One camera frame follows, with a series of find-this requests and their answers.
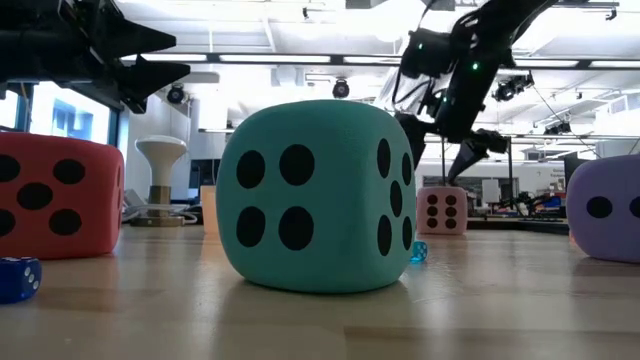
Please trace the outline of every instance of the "small blue die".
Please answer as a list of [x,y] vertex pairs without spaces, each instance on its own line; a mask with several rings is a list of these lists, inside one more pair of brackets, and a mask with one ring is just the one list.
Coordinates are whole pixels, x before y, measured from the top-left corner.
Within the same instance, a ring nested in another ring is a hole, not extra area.
[[27,300],[42,282],[42,266],[34,258],[0,258],[0,304]]
[[413,255],[411,262],[414,264],[424,262],[427,259],[427,243],[424,241],[415,241],[413,243]]

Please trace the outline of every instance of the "wooden table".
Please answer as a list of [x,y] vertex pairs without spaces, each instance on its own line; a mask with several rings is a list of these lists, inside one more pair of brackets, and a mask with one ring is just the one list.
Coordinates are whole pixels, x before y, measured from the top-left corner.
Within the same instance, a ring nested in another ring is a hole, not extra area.
[[2,359],[634,359],[640,267],[566,236],[430,237],[386,289],[310,296],[253,286],[202,227],[124,227],[113,256],[44,263],[0,307]]

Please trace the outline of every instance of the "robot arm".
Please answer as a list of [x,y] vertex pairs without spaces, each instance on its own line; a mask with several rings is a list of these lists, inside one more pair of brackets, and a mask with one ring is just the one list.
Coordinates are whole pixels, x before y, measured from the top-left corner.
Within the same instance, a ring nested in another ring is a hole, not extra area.
[[[486,157],[488,150],[506,152],[507,139],[493,131],[473,132],[473,123],[484,110],[484,99],[498,69],[515,66],[511,45],[539,14],[557,2],[489,0],[460,18],[449,34],[427,29],[411,33],[400,73],[414,79],[420,75],[432,79],[427,85],[421,110],[426,108],[435,119],[434,123],[427,124],[413,115],[396,115],[411,143],[416,167],[424,151],[424,142],[417,139],[423,139],[426,133],[461,144],[449,173],[449,182]],[[445,74],[451,74],[448,88],[435,90],[435,79]]]
[[125,19],[113,0],[0,0],[0,99],[21,83],[55,81],[144,113],[147,97],[190,67],[120,58],[175,45],[174,36]]

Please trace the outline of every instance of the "fluorescent light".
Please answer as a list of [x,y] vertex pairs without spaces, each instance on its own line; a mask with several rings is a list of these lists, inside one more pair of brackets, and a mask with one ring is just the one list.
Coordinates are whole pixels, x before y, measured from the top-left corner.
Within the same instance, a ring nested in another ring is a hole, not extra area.
[[594,61],[591,67],[640,69],[640,61]]
[[344,62],[347,64],[380,64],[380,65],[400,65],[401,58],[384,56],[345,56]]
[[544,68],[544,67],[575,67],[578,65],[577,60],[516,60],[519,67],[528,68]]
[[211,4],[211,5],[219,5],[219,4],[228,4],[228,3],[262,3],[265,0],[227,0],[227,1],[202,1],[202,0],[165,0],[165,1],[150,1],[150,0],[118,0],[118,2],[123,4],[149,4],[151,2],[159,2],[163,4],[169,5],[202,5],[202,4]]
[[[122,61],[136,61],[137,55],[130,55],[120,58]],[[207,55],[204,54],[142,54],[148,61],[176,61],[176,62],[205,62]]]
[[328,74],[305,74],[304,79],[306,81],[333,81],[335,76]]
[[206,132],[206,133],[232,133],[235,129],[198,129],[198,132]]
[[270,63],[318,63],[331,62],[330,56],[323,55],[220,55],[222,62],[270,62]]
[[529,70],[500,69],[498,70],[498,75],[526,76],[529,75]]

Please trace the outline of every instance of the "die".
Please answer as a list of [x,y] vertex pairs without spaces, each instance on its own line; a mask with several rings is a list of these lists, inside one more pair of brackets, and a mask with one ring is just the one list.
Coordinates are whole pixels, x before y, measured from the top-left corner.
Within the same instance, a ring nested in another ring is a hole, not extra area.
[[640,263],[640,155],[580,165],[567,189],[567,219],[587,255]]
[[42,283],[42,267],[34,258],[0,258],[0,304],[33,297]]
[[404,131],[378,108],[316,100],[262,110],[222,156],[224,251],[242,276],[270,287],[349,293],[389,285],[411,257],[413,170]]
[[417,201],[418,233],[462,235],[467,230],[467,192],[463,188],[423,187]]
[[0,133],[0,256],[62,259],[113,250],[120,151],[84,140]]
[[424,241],[415,241],[413,243],[412,263],[421,263],[427,259],[427,243]]

